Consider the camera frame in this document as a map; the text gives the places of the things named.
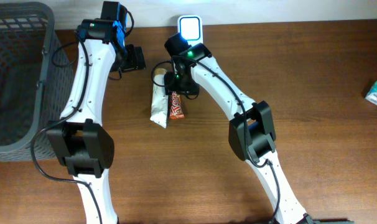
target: white snack bar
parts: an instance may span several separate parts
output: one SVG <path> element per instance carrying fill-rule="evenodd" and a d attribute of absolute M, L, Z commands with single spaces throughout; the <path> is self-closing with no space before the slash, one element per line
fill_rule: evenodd
<path fill-rule="evenodd" d="M 166 72 L 166 69 L 157 68 L 154 72 L 154 81 L 160 85 L 164 85 L 164 75 Z M 167 126 L 168 99 L 169 97 L 165 94 L 165 88 L 154 84 L 152 88 L 150 120 L 161 125 L 163 128 Z"/>

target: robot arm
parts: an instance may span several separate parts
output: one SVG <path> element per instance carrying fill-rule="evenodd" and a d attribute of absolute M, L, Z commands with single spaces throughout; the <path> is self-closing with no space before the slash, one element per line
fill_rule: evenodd
<path fill-rule="evenodd" d="M 268 104 L 264 101 L 256 103 L 238 89 L 203 44 L 192 47 L 180 34 L 175 34 L 165 43 L 165 47 L 174 66 L 174 72 L 164 76 L 165 92 L 197 95 L 199 85 L 209 92 L 230 121 L 229 144 L 232 150 L 255 171 L 276 211 L 275 219 L 282 224 L 320 223 L 306 214 L 281 169 L 274 144 L 276 132 Z M 249 119 L 255 122 L 248 125 Z M 271 166 L 261 166 L 267 161 Z"/>
<path fill-rule="evenodd" d="M 60 118 L 77 112 L 47 131 L 59 163 L 67 167 L 75 180 L 90 185 L 93 194 L 78 184 L 87 224 L 118 222 L 108 182 L 114 142 L 102 128 L 101 110 L 109 72 L 118 71 L 122 75 L 122 72 L 145 68 L 142 49 L 124 42 L 130 33 L 126 32 L 127 13 L 128 10 L 118 2 L 104 2 L 100 19 L 85 19 L 78 26 L 76 35 L 83 46 L 78 46 L 77 72 Z M 75 108 L 82 95 L 80 107 Z"/>
<path fill-rule="evenodd" d="M 246 96 L 242 91 L 240 91 L 236 87 L 236 85 L 234 85 L 231 82 L 231 80 L 223 73 L 214 57 L 205 57 L 199 60 L 199 62 L 206 65 L 208 68 L 212 69 L 222 79 L 224 79 L 224 81 L 228 82 L 229 85 L 237 93 L 240 100 L 243 102 L 245 108 L 253 107 L 253 103 L 255 103 L 255 101 L 250 97 Z M 242 109 L 238 104 L 238 101 L 235 99 L 234 95 L 227 88 L 227 86 L 219 78 L 214 77 L 209 71 L 205 70 L 203 67 L 198 65 L 191 68 L 191 74 L 193 80 L 200 86 L 202 86 L 219 104 L 219 106 L 225 112 L 229 121 L 235 118 L 235 114 L 243 114 Z M 281 169 L 275 148 L 271 151 L 268 151 L 267 153 L 265 153 L 265 155 L 260 157 L 258 165 L 263 164 L 266 159 L 269 159 L 272 162 L 280 185 L 281 198 L 279 209 L 276 215 L 276 220 L 279 223 L 298 223 L 303 219 L 306 211 L 295 198 L 295 195 L 288 184 L 288 181 Z M 245 161 L 255 171 L 256 175 L 261 181 L 262 186 L 269 197 L 273 209 L 275 209 L 277 205 L 278 194 L 276 180 L 274 179 L 271 168 L 269 166 L 257 168 L 252 164 L 250 160 L 246 159 Z"/>

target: gray plastic basket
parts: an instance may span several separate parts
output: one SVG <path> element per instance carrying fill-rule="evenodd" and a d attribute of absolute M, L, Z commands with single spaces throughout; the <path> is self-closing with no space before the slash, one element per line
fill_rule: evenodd
<path fill-rule="evenodd" d="M 73 70 L 51 63 L 58 47 L 48 6 L 0 4 L 0 161 L 30 160 L 29 141 L 64 109 Z M 63 50 L 55 61 L 69 62 Z M 35 154 L 55 157 L 45 135 L 38 138 Z"/>

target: wooden table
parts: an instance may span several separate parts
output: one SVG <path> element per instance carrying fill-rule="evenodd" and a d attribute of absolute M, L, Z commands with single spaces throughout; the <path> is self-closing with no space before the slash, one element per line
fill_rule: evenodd
<path fill-rule="evenodd" d="M 228 223 L 272 214 L 258 178 L 228 144 L 228 120 L 208 93 L 183 99 L 185 119 L 149 120 L 151 68 L 175 27 L 137 28 L 147 70 L 108 82 L 104 128 L 115 142 L 113 205 L 123 223 Z M 314 218 L 377 223 L 377 20 L 205 26 L 223 71 L 272 107 L 277 150 Z M 57 32 L 62 43 L 72 31 Z M 68 50 L 70 58 L 76 49 Z M 69 177 L 56 160 L 41 162 Z M 0 163 L 0 223 L 85 223 L 78 187 L 43 178 L 31 162 Z"/>

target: wire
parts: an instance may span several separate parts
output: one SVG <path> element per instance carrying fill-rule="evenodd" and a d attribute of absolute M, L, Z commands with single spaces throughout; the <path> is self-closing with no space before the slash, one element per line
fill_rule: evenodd
<path fill-rule="evenodd" d="M 173 75 L 174 79 L 172 80 L 172 82 L 169 85 L 160 85 L 160 84 L 156 83 L 156 81 L 154 81 L 154 72 L 156 71 L 156 68 L 159 65 L 162 65 L 164 63 L 169 63 L 169 64 L 173 65 L 171 60 L 159 62 L 156 66 L 154 66 L 154 68 L 151 71 L 151 81 L 153 82 L 153 84 L 155 84 L 156 86 L 159 86 L 159 87 L 169 87 L 175 82 L 175 76 L 174 75 Z"/>
<path fill-rule="evenodd" d="M 194 98 L 190 98 L 188 95 L 184 95 L 187 99 L 189 100 L 195 100 L 197 99 L 197 97 L 199 96 L 200 93 L 198 93 L 196 96 L 194 96 Z"/>
<path fill-rule="evenodd" d="M 112 80 L 112 81 L 121 80 L 122 79 L 122 71 L 120 70 L 120 68 L 118 69 L 118 74 L 119 74 L 119 78 L 113 78 L 113 77 L 111 77 L 111 76 L 108 75 L 108 79 Z"/>
<path fill-rule="evenodd" d="M 95 207 L 97 209 L 97 213 L 98 213 L 98 218 L 100 220 L 100 224 L 103 224 L 103 220 L 101 219 L 101 212 L 100 212 L 100 208 L 99 208 L 99 205 L 97 203 L 97 200 L 96 200 L 96 197 L 95 197 L 95 194 L 93 193 L 93 190 L 91 189 L 90 187 L 90 184 L 84 182 L 84 181 L 80 181 L 80 180 L 71 180 L 71 179 L 63 179 L 63 178 L 58 178 L 58 177 L 52 177 L 51 175 L 48 175 L 40 166 L 39 166 L 39 163 L 37 161 L 37 158 L 35 157 L 35 142 L 37 140 L 37 138 L 44 132 L 50 130 L 50 129 L 53 129 L 54 127 L 62 124 L 63 122 L 65 122 L 66 120 L 70 119 L 72 116 L 74 116 L 78 111 L 79 111 L 79 107 L 81 107 L 81 104 L 82 104 L 82 101 L 84 99 L 84 96 L 85 96 L 85 92 L 86 92 L 86 88 L 87 88 L 87 85 L 88 85 L 88 79 L 89 79 L 89 56 L 88 56 L 88 52 L 86 51 L 86 47 L 85 45 L 83 44 L 83 41 L 81 40 L 81 38 L 79 38 L 79 35 L 78 33 L 75 31 L 75 37 L 78 39 L 79 43 L 81 44 L 82 46 L 82 49 L 83 49 L 83 53 L 85 54 L 85 66 L 86 66 L 86 71 L 85 71 L 85 80 L 83 82 L 83 88 L 82 88 L 82 93 L 81 93 L 81 96 L 80 96 L 80 99 L 78 101 L 78 104 L 76 107 L 73 107 L 73 111 L 68 115 L 66 116 L 65 118 L 62 118 L 61 120 L 57 121 L 56 123 L 54 124 L 51 124 L 47 127 L 45 127 L 44 129 L 38 131 L 34 137 L 31 139 L 30 141 L 30 153 L 31 153 L 31 158 L 32 158 L 32 162 L 34 163 L 35 165 L 35 168 L 46 178 L 50 179 L 50 180 L 55 180 L 55 181 L 59 181 L 59 182 L 66 182 L 66 183 L 73 183 L 73 184 L 82 184 L 84 185 L 88 190 L 89 190 L 89 193 L 93 199 L 93 202 L 95 203 Z"/>
<path fill-rule="evenodd" d="M 59 51 L 61 51 L 62 49 L 66 48 L 66 47 L 69 47 L 69 46 L 71 46 L 71 45 L 73 45 L 73 44 L 77 44 L 77 43 L 79 43 L 79 41 L 70 42 L 70 43 L 68 43 L 68 44 L 65 44 L 65 45 L 59 47 L 57 50 L 55 50 L 55 52 L 54 52 L 53 55 L 52 55 L 52 64 L 53 64 L 54 66 L 58 67 L 58 68 L 67 68 L 67 67 L 73 65 L 73 64 L 78 60 L 78 54 L 77 54 L 77 56 L 75 57 L 75 59 L 74 59 L 72 62 L 70 62 L 70 63 L 66 63 L 66 64 L 64 64 L 64 65 L 56 64 L 56 62 L 54 61 L 54 57 L 55 57 L 56 54 L 57 54 Z"/>
<path fill-rule="evenodd" d="M 131 26 L 131 28 L 125 33 L 125 37 L 128 37 L 128 36 L 131 34 L 131 32 L 132 32 L 132 30 L 133 30 L 133 27 L 134 27 L 134 19 L 133 19 L 132 13 L 129 12 L 129 11 L 127 11 L 127 12 L 128 12 L 128 14 L 129 14 L 129 17 L 131 18 L 132 26 Z"/>
<path fill-rule="evenodd" d="M 277 179 L 276 172 L 274 171 L 273 164 L 272 164 L 272 162 L 269 159 L 266 159 L 262 165 L 257 165 L 257 163 L 255 163 L 255 161 L 253 161 L 253 159 L 251 157 L 251 154 L 249 153 L 248 140 L 247 140 L 247 131 L 246 131 L 248 129 L 248 123 L 246 121 L 247 115 L 246 115 L 246 110 L 245 110 L 243 102 L 240 100 L 240 98 L 238 97 L 238 95 L 234 91 L 234 89 L 226 82 L 226 80 L 222 79 L 222 77 L 220 77 L 216 72 L 214 72 L 212 69 L 210 69 L 209 67 L 207 67 L 203 63 L 201 63 L 201 62 L 199 62 L 197 60 L 191 59 L 191 58 L 183 57 L 183 56 L 172 56 L 172 59 L 174 59 L 174 58 L 186 60 L 186 61 L 193 62 L 193 63 L 201 65 L 201 67 L 203 67 L 205 70 L 208 70 L 208 72 L 210 72 L 214 77 L 217 77 L 221 82 L 223 82 L 227 86 L 227 88 L 231 91 L 231 93 L 234 95 L 234 97 L 236 98 L 236 100 L 238 101 L 238 104 L 241 106 L 241 109 L 243 111 L 243 117 L 244 117 L 244 144 L 245 144 L 245 149 L 246 149 L 246 153 L 247 153 L 247 155 L 249 157 L 249 160 L 258 169 L 259 168 L 263 168 L 266 165 L 269 165 L 270 169 L 271 169 L 271 171 L 273 173 L 274 179 L 276 181 L 276 185 L 277 185 L 277 204 L 276 204 L 276 209 L 274 210 L 272 217 L 268 221 L 268 223 L 274 223 L 274 218 L 277 215 L 277 212 L 278 212 L 278 209 L 279 209 L 279 206 L 280 206 L 280 199 L 281 199 L 279 182 L 278 182 L 278 179 Z"/>

